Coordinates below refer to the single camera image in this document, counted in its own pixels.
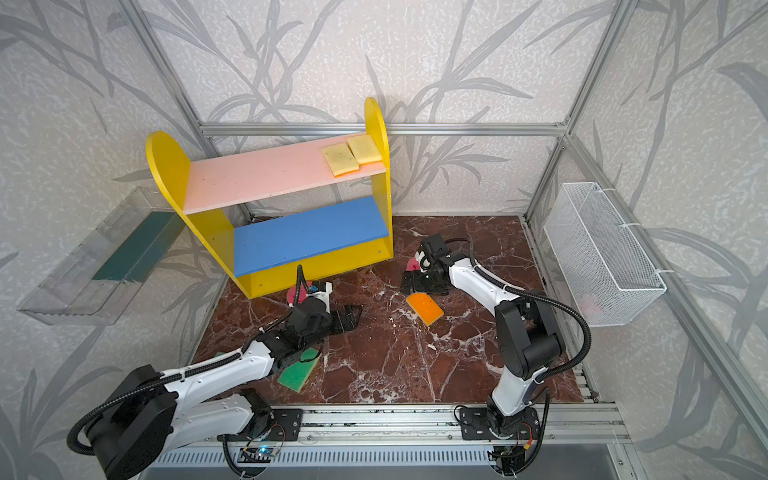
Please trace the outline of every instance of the leaf pattern wallpaper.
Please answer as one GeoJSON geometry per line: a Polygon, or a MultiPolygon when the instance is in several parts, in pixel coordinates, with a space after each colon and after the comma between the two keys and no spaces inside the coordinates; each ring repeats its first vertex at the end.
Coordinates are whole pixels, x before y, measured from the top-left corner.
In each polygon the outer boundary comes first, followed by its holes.
{"type": "Polygon", "coordinates": [[[103,478],[67,450],[72,423],[132,369],[191,358],[225,275],[189,231],[118,322],[46,326],[19,303],[137,185],[144,142],[171,132],[201,158],[118,7],[0,3],[0,478],[103,478]]]}
{"type": "MultiPolygon", "coordinates": [[[[563,121],[614,1],[142,0],[203,122],[563,121]]],[[[120,28],[115,20],[113,26],[120,28]]],[[[222,154],[308,137],[218,137],[222,154]]],[[[519,214],[551,137],[391,137],[396,214],[519,214]]],[[[295,212],[370,192],[264,200],[295,212]]]]}
{"type": "MultiPolygon", "coordinates": [[[[575,131],[745,370],[768,393],[768,2],[652,5],[633,13],[575,131]]],[[[568,287],[533,227],[553,287],[568,287]]],[[[655,478],[768,478],[768,459],[663,300],[596,329],[587,363],[655,478]]]]}

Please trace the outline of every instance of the black mounting plate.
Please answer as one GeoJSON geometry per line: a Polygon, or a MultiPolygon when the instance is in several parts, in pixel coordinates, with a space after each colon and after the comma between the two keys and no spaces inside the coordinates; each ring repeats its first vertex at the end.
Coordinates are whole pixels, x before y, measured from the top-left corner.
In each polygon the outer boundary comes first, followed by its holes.
{"type": "MultiPolygon", "coordinates": [[[[275,421],[277,425],[272,427],[269,435],[263,438],[263,441],[267,442],[295,442],[299,439],[299,430],[301,430],[301,417],[303,414],[302,409],[273,409],[272,413],[275,415],[275,421]],[[283,439],[283,430],[285,431],[285,439],[283,439]]],[[[221,441],[221,435],[217,437],[217,440],[221,441]]],[[[228,442],[247,442],[248,438],[240,433],[237,435],[230,435],[227,439],[228,442]]]]}
{"type": "MultiPolygon", "coordinates": [[[[464,440],[499,440],[499,437],[491,432],[488,426],[488,407],[465,407],[461,406],[456,410],[459,425],[462,427],[462,439],[464,440]]],[[[521,412],[520,440],[528,440],[533,435],[534,440],[538,440],[538,412],[533,407],[527,407],[521,412]],[[531,426],[529,430],[523,422],[531,426]]]]}

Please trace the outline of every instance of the pink shelf board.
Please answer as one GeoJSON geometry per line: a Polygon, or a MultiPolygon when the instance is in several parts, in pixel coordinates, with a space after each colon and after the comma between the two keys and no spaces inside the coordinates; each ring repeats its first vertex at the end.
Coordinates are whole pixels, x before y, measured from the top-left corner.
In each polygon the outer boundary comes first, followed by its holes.
{"type": "Polygon", "coordinates": [[[362,134],[192,162],[184,213],[196,214],[386,172],[383,162],[375,162],[361,165],[358,171],[333,176],[322,149],[346,143],[347,138],[356,135],[362,134]]]}

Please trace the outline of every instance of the orange sponge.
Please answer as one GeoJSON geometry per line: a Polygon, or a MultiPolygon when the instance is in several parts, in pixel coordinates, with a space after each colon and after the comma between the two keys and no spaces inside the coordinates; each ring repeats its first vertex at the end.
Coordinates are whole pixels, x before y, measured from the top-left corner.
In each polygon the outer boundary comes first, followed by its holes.
{"type": "Polygon", "coordinates": [[[432,325],[445,313],[426,293],[414,293],[408,296],[406,301],[427,326],[432,325]]]}

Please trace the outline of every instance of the wire basket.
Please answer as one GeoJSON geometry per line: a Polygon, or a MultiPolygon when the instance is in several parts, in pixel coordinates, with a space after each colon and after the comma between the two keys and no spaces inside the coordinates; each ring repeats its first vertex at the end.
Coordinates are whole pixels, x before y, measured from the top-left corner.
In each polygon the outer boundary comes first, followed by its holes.
{"type": "Polygon", "coordinates": [[[594,182],[562,184],[544,231],[591,326],[626,325],[667,291],[631,228],[594,182]]]}

